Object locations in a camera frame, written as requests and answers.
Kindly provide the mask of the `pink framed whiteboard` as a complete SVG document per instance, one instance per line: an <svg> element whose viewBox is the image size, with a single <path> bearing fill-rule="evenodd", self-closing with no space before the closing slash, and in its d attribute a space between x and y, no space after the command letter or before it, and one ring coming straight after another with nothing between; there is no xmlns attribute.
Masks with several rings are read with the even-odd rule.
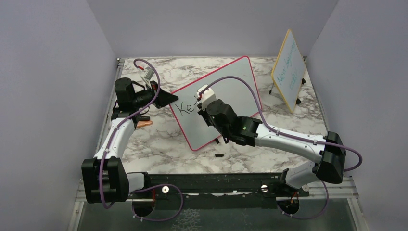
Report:
<svg viewBox="0 0 408 231"><path fill-rule="evenodd" d="M178 100L170 108L192 151L197 151L218 138L220 134L209 127L198 114L195 95L201 87L215 80L232 76L211 87L217 99L229 104L238 116L254 116L258 108L251 94L259 95L252 65L248 56L242 56L209 74L175 90Z"/></svg>

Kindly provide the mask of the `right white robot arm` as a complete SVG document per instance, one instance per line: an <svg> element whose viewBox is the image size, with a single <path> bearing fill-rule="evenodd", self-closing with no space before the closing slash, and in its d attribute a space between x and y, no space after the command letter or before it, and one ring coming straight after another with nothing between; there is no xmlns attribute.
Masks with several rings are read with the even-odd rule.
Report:
<svg viewBox="0 0 408 231"><path fill-rule="evenodd" d="M329 132L324 137L290 132L284 136L259 119L236 115L232 107L220 99L207 107L199 103L198 114L221 134L225 143L275 148L308 159L307 163L282 172L277 184L282 195L289 196L318 180L331 184L343 181L346 153L340 147L341 139L336 133Z"/></svg>

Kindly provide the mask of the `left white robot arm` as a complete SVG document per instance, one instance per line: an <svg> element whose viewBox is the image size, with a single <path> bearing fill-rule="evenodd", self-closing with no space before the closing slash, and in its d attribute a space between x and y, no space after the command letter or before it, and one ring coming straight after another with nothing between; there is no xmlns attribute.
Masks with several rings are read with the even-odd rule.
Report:
<svg viewBox="0 0 408 231"><path fill-rule="evenodd" d="M137 128L140 113L153 104L160 109L176 102L179 97L150 81L143 90L135 91L135 81L120 78L115 81L117 107L111 116L111 128L99 151L81 165L86 200L90 204L124 202L132 191L138 197L151 193L151 184L143 174L128 179L122 164L122 156Z"/></svg>

